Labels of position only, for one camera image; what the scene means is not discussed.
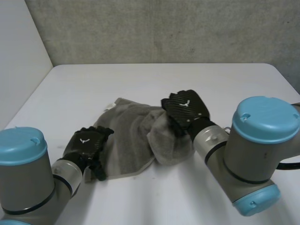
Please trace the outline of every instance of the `black stripe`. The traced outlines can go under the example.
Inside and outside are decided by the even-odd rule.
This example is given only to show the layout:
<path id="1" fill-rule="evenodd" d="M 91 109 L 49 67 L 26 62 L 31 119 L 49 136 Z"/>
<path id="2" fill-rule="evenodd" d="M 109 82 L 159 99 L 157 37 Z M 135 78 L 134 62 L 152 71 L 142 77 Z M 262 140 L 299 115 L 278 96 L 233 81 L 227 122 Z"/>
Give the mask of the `black stripe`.
<path id="1" fill-rule="evenodd" d="M 225 146 L 226 143 L 227 143 L 227 141 L 221 142 L 221 143 L 217 144 L 215 147 L 213 147 L 213 148 L 207 153 L 207 155 L 206 155 L 206 157 L 205 157 L 205 160 L 204 160 L 204 162 L 205 162 L 206 165 L 207 165 L 207 162 L 208 162 L 209 158 L 211 157 L 211 155 L 212 155 L 216 150 L 218 150 L 219 148 L 221 148 L 222 146 Z"/>
<path id="2" fill-rule="evenodd" d="M 227 170 L 227 171 L 228 171 L 235 179 L 240 180 L 240 181 L 242 181 L 242 182 L 245 182 L 245 183 L 248 183 L 248 184 L 263 184 L 263 183 L 268 182 L 268 181 L 270 180 L 270 179 L 262 180 L 262 181 L 246 180 L 246 179 L 244 179 L 244 178 L 239 177 L 239 176 L 236 175 L 234 172 L 232 172 L 232 171 L 227 167 L 227 165 L 226 165 L 224 159 L 223 159 L 223 164 L 224 164 L 226 170 Z"/>
<path id="3" fill-rule="evenodd" d="M 67 186 L 67 188 L 69 189 L 70 194 L 71 194 L 71 196 L 72 196 L 73 190 L 72 190 L 71 185 L 70 185 L 63 177 L 60 177 L 60 176 L 58 176 L 58 175 L 56 175 L 56 174 L 53 174 L 53 177 L 54 177 L 55 179 L 58 179 L 59 181 L 63 182 L 63 183 Z"/>
<path id="4" fill-rule="evenodd" d="M 39 203 L 35 206 L 32 206 L 30 208 L 27 208 L 27 209 L 23 209 L 23 210 L 19 210 L 19 211 L 10 211 L 10 210 L 6 210 L 4 208 L 2 208 L 2 209 L 6 214 L 9 214 L 9 215 L 23 215 L 23 214 L 32 212 L 34 210 L 37 210 L 38 208 L 41 208 L 43 205 L 45 205 L 47 202 L 49 202 L 50 199 L 52 199 L 52 197 L 54 196 L 54 193 L 55 193 L 55 186 L 54 186 L 51 194 L 47 198 L 45 198 L 41 203 Z"/>

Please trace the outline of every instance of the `black cable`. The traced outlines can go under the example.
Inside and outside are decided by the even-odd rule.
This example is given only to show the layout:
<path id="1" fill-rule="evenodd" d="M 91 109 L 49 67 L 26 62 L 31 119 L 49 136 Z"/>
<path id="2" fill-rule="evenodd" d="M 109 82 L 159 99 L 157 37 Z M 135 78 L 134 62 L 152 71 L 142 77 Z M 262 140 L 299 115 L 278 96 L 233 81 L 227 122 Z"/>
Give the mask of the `black cable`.
<path id="1" fill-rule="evenodd" d="M 300 169 L 300 163 L 279 163 L 277 170 L 298 170 Z"/>

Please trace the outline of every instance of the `concrete wall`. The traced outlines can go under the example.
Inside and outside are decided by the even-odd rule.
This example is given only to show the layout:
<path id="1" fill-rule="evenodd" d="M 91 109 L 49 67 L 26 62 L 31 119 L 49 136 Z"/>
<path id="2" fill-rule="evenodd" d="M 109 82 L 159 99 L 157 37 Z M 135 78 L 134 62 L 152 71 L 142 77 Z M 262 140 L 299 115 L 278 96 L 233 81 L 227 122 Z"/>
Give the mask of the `concrete wall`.
<path id="1" fill-rule="evenodd" d="M 300 91 L 299 0 L 26 3 L 54 65 L 265 62 Z"/>
<path id="2" fill-rule="evenodd" d="M 52 69 L 24 0 L 0 0 L 0 130 Z"/>

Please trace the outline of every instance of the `white wall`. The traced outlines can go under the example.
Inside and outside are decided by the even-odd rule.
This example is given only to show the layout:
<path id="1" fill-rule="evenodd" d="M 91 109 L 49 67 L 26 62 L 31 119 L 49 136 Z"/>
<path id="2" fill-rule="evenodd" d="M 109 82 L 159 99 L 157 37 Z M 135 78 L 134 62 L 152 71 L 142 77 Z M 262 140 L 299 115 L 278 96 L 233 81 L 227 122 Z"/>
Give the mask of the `white wall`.
<path id="1" fill-rule="evenodd" d="M 52 69 L 24 0 L 0 0 L 0 130 Z"/>

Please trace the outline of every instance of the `gray wall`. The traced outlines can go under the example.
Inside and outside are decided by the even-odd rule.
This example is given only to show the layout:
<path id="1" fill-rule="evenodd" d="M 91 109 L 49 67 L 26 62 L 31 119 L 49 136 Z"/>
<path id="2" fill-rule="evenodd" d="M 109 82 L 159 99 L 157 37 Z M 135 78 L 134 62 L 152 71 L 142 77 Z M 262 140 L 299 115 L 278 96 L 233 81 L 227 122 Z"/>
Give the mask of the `gray wall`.
<path id="1" fill-rule="evenodd" d="M 300 91 L 300 0 L 26 0 L 53 65 L 265 62 Z"/>

